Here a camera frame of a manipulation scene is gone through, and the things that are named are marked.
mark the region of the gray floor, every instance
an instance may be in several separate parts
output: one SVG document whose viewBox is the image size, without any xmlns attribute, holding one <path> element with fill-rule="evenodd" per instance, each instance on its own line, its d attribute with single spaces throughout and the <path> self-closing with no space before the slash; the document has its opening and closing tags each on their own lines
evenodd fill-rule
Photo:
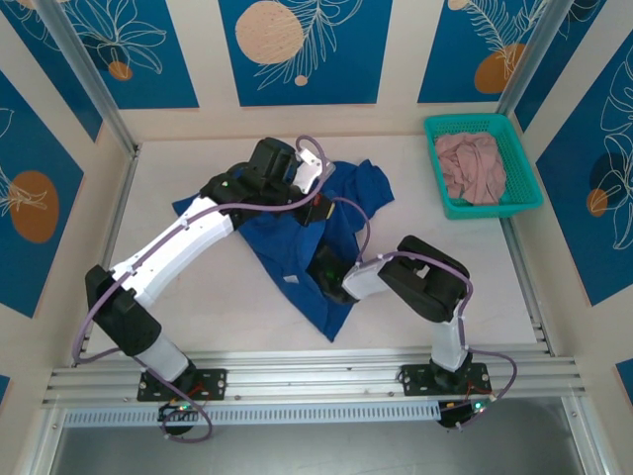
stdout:
<svg viewBox="0 0 633 475">
<path fill-rule="evenodd" d="M 216 427 L 183 445 L 158 428 L 66 429 L 55 475 L 567 475 L 583 473 L 559 401 L 502 401 L 464 432 L 437 423 Z"/>
</svg>

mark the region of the white table surface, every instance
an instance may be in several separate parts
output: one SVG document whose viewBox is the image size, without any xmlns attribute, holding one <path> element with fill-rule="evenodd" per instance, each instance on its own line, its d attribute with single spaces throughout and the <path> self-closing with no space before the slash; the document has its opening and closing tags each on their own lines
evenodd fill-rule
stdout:
<svg viewBox="0 0 633 475">
<path fill-rule="evenodd" d="M 471 344 L 535 342 L 498 220 L 444 217 L 424 136 L 319 139 L 328 157 L 370 158 L 390 179 L 396 201 L 372 219 L 366 258 L 394 250 L 406 235 L 461 261 L 474 297 L 466 311 Z M 257 140 L 146 142 L 117 239 L 113 264 L 155 238 L 176 218 L 171 203 L 209 178 L 247 161 Z M 238 233 L 223 239 L 176 277 L 150 309 L 184 351 L 402 348 L 431 345 L 431 323 L 394 292 L 353 308 L 330 343 L 286 300 Z M 88 352 L 112 347 L 95 326 Z"/>
</svg>

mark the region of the teal basket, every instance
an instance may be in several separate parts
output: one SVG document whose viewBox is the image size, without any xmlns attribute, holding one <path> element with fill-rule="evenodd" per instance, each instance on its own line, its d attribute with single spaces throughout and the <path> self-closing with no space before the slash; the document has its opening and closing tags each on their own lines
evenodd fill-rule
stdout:
<svg viewBox="0 0 633 475">
<path fill-rule="evenodd" d="M 449 220 L 475 218 L 507 218 L 521 211 L 538 208 L 543 203 L 543 195 L 532 168 L 527 161 L 521 142 L 510 120 L 502 114 L 456 114 L 429 117 L 424 121 L 428 148 L 435 171 L 435 178 L 442 195 L 444 214 Z M 505 193 L 498 205 L 474 206 L 462 199 L 451 199 L 442 170 L 439 166 L 435 141 L 444 134 L 468 132 L 488 132 L 496 140 L 505 174 Z"/>
</svg>

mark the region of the blue cloth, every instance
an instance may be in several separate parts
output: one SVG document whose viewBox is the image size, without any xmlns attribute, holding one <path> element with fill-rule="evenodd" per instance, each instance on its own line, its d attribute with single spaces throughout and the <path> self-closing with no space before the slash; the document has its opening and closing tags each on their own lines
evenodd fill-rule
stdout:
<svg viewBox="0 0 633 475">
<path fill-rule="evenodd" d="M 387 176 L 369 160 L 358 166 L 344 161 L 335 164 L 334 173 L 321 189 L 325 196 L 352 200 L 369 218 L 394 200 Z M 174 211 L 180 216 L 194 198 L 173 203 Z M 357 210 L 345 203 L 336 203 L 329 220 L 307 227 L 299 225 L 289 213 L 281 216 L 263 213 L 246 222 L 239 231 L 288 300 L 327 339 L 334 341 L 353 304 L 340 305 L 324 297 L 306 269 L 321 239 L 339 258 L 354 261 L 359 251 L 354 234 L 362 230 L 364 224 Z"/>
</svg>

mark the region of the pink towel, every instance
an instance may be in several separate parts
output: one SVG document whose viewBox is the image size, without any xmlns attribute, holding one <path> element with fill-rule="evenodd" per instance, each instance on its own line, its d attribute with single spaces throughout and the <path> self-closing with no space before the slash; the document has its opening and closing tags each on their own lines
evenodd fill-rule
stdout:
<svg viewBox="0 0 633 475">
<path fill-rule="evenodd" d="M 505 169 L 497 141 L 488 133 L 445 135 L 435 150 L 451 198 L 496 205 L 505 192 Z"/>
</svg>

